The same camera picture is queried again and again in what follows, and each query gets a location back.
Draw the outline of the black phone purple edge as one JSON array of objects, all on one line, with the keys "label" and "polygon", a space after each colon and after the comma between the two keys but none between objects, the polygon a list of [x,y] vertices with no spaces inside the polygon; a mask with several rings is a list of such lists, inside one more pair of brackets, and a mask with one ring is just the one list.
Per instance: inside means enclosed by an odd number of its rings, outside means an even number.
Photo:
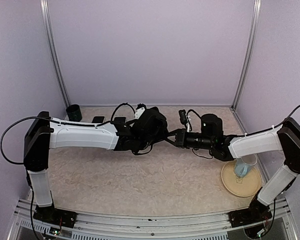
[{"label": "black phone purple edge", "polygon": [[113,122],[114,123],[125,123],[126,122],[126,117],[124,116],[117,116],[114,118]]}]

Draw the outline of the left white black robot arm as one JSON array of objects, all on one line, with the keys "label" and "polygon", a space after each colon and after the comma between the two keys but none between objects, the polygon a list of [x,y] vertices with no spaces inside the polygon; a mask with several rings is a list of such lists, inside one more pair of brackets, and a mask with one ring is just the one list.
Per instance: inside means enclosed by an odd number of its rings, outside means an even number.
[{"label": "left white black robot arm", "polygon": [[167,128],[167,119],[157,107],[137,109],[134,119],[128,122],[109,120],[99,124],[61,120],[50,117],[47,111],[40,112],[24,137],[23,150],[23,164],[40,214],[51,223],[60,218],[48,181],[51,149],[100,148],[139,155],[162,141]]}]

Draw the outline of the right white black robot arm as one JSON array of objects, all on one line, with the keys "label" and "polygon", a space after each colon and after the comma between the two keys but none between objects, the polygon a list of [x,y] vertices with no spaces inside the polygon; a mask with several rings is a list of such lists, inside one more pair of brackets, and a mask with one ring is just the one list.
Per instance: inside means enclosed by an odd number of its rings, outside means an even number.
[{"label": "right white black robot arm", "polygon": [[288,189],[300,175],[300,125],[292,118],[266,130],[246,135],[225,135],[222,119],[215,114],[200,118],[201,132],[188,132],[185,128],[171,131],[165,140],[177,148],[208,150],[223,162],[271,151],[283,151],[285,160],[274,176],[262,187],[246,210],[246,218],[256,222],[268,206]]}]

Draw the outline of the light blue mug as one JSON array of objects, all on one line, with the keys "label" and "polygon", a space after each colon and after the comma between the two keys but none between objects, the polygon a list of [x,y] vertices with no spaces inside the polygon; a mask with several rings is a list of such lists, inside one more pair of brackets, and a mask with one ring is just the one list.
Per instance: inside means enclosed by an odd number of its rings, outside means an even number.
[{"label": "light blue mug", "polygon": [[234,173],[237,177],[245,177],[250,170],[257,164],[258,159],[256,154],[245,155],[236,159]]}]

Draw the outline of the beige round plate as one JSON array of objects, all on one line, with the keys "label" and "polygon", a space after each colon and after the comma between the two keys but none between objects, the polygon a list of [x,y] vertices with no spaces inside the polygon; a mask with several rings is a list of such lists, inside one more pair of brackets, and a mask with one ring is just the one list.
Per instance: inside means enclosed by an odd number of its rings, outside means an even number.
[{"label": "beige round plate", "polygon": [[236,161],[226,163],[221,169],[221,181],[224,187],[233,195],[241,198],[254,196],[262,187],[259,171],[253,167],[246,176],[235,174]]}]

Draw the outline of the dark green cup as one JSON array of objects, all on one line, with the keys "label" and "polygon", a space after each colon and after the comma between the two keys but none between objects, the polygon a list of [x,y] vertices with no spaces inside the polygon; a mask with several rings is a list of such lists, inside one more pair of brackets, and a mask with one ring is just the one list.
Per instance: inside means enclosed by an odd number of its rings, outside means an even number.
[{"label": "dark green cup", "polygon": [[72,104],[66,108],[68,120],[72,122],[80,122],[82,120],[82,113],[78,104]]}]

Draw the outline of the front aluminium rail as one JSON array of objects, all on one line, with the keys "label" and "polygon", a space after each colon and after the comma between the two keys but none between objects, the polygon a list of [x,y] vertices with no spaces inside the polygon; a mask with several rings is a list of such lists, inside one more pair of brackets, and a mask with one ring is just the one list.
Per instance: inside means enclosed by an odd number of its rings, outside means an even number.
[{"label": "front aluminium rail", "polygon": [[72,228],[63,226],[59,235],[50,234],[55,225],[31,220],[30,207],[36,204],[20,199],[9,223],[6,240],[21,235],[34,239],[45,234],[56,240],[230,240],[246,238],[245,229],[252,223],[233,227],[229,212],[217,211],[202,214],[135,216],[77,211]]}]

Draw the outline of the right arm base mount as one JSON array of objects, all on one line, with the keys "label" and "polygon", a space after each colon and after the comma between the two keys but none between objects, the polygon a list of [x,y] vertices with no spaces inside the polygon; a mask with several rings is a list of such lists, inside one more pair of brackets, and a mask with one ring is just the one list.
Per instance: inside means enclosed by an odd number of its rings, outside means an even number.
[{"label": "right arm base mount", "polygon": [[257,201],[252,202],[247,208],[230,211],[228,217],[231,227],[236,228],[271,219],[273,215],[269,206]]}]

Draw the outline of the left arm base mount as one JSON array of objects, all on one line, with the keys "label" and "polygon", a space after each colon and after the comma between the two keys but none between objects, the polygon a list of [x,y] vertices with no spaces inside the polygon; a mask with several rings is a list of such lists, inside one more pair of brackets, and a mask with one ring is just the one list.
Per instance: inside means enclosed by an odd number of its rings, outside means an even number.
[{"label": "left arm base mount", "polygon": [[48,207],[37,206],[33,218],[44,223],[73,229],[77,215],[74,211],[55,208],[54,205],[51,205]]}]

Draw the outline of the right aluminium frame post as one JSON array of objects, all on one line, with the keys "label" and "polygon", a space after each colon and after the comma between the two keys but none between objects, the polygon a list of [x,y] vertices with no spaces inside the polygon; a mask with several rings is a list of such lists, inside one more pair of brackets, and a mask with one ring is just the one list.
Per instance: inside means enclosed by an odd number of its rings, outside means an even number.
[{"label": "right aluminium frame post", "polygon": [[246,46],[246,51],[243,59],[243,65],[242,69],[240,72],[240,77],[239,77],[239,83],[234,95],[234,99],[231,105],[232,110],[235,112],[239,106],[241,96],[243,94],[244,90],[244,85],[246,82],[251,58],[253,55],[253,50],[254,50],[254,44],[255,44],[255,39],[257,35],[257,30],[258,30],[258,24],[259,24],[259,18],[260,18],[260,12],[261,12],[261,6],[262,6],[262,1],[261,0],[255,0],[253,5],[253,11],[252,11],[252,18],[251,18],[251,23],[250,23],[250,30],[249,30],[249,35],[248,35],[248,42]]}]

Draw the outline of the aluminium frame post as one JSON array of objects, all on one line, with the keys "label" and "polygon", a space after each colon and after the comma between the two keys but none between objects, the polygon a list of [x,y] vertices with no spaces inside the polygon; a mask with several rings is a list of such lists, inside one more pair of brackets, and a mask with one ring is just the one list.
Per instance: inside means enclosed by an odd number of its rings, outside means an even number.
[{"label": "aluminium frame post", "polygon": [[243,59],[243,65],[242,69],[240,72],[240,77],[239,77],[239,83],[234,95],[234,99],[231,105],[232,110],[235,112],[239,106],[241,96],[243,94],[244,90],[244,85],[246,82],[251,58],[253,55],[253,50],[254,50],[254,44],[255,44],[255,39],[257,35],[257,30],[258,30],[258,24],[259,24],[259,18],[260,18],[260,12],[261,12],[261,6],[262,6],[262,1],[261,0],[255,0],[253,5],[253,11],[252,11],[252,18],[251,18],[251,23],[250,23],[250,30],[249,30],[249,35],[248,35],[248,42],[246,46],[246,51]]},{"label": "aluminium frame post", "polygon": [[59,58],[57,54],[57,48],[54,41],[53,27],[50,18],[49,11],[49,1],[48,0],[40,0],[40,8],[41,14],[43,18],[43,24],[45,28],[45,33],[47,37],[48,47],[51,55],[51,60],[54,68],[54,72],[56,75],[57,84],[61,93],[61,97],[65,107],[69,107],[71,105],[71,101],[67,92],[67,88],[64,82],[64,78],[62,75]]}]

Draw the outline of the left aluminium frame post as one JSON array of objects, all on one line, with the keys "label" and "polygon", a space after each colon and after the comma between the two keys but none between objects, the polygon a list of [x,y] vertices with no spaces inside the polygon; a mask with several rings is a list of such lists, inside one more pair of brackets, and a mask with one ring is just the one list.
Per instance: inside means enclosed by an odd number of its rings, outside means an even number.
[{"label": "left aluminium frame post", "polygon": [[62,75],[59,58],[57,54],[57,48],[54,41],[53,27],[50,18],[49,11],[49,1],[48,0],[40,0],[40,8],[41,14],[43,18],[43,24],[45,28],[45,33],[47,37],[48,47],[51,55],[51,60],[54,68],[54,72],[56,75],[57,84],[61,93],[61,97],[65,107],[69,107],[71,105],[71,101],[67,92],[67,88],[64,82],[64,78]]}]

